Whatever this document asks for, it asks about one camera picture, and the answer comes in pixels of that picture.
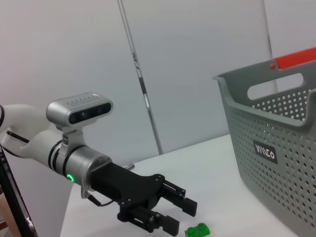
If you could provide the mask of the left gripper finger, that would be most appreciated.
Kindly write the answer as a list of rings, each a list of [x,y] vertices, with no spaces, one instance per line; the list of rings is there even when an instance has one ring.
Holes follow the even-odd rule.
[[[198,203],[186,197],[186,190],[164,180],[159,195],[192,217],[196,216]]]
[[[129,222],[149,233],[160,227],[170,235],[177,235],[179,232],[179,221],[143,206],[120,208],[118,219],[121,222]]]

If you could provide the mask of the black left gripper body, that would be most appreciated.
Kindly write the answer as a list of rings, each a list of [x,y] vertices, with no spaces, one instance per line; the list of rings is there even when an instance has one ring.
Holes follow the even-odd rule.
[[[94,170],[91,188],[119,205],[118,219],[122,222],[153,221],[151,210],[158,203],[165,177],[161,174],[141,176],[114,163]]]

